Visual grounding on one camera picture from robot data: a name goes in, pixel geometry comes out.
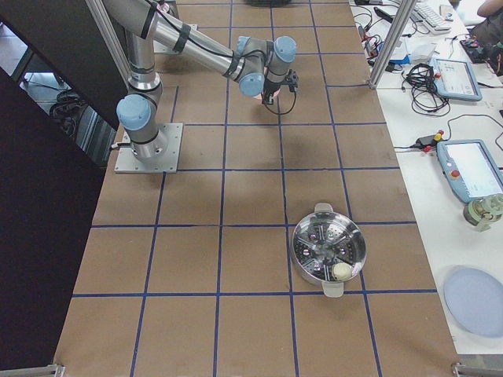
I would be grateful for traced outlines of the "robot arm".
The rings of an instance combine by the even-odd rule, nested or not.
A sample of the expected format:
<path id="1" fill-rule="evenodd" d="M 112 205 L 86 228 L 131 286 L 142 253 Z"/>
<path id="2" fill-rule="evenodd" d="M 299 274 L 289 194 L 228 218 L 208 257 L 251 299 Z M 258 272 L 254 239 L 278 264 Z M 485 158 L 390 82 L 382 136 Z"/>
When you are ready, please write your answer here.
<path id="1" fill-rule="evenodd" d="M 266 107 L 282 86 L 297 91 L 298 77 L 290 68 L 297 45 L 288 36 L 273 41 L 241 36 L 236 48 L 230 49 L 179 20 L 158 1 L 105 1 L 103 6 L 124 28 L 127 44 L 128 94 L 118 102 L 116 114 L 129 139 L 116 147 L 146 170 L 160 171 L 163 162 L 170 163 L 167 170 L 176 169 L 182 132 L 179 124 L 155 120 L 162 93 L 155 68 L 156 42 L 237 82 L 243 95 L 260 99 Z"/>

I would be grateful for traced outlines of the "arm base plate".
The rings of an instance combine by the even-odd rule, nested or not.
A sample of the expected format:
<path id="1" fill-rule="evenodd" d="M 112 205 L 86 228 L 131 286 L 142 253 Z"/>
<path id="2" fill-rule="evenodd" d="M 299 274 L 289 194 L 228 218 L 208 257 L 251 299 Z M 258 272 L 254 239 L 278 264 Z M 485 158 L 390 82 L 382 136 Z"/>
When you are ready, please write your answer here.
<path id="1" fill-rule="evenodd" d="M 148 144 L 140 145 L 130 139 L 125 130 L 124 144 L 116 159 L 117 174 L 175 174 L 178 170 L 183 123 L 157 123 L 158 134 Z"/>

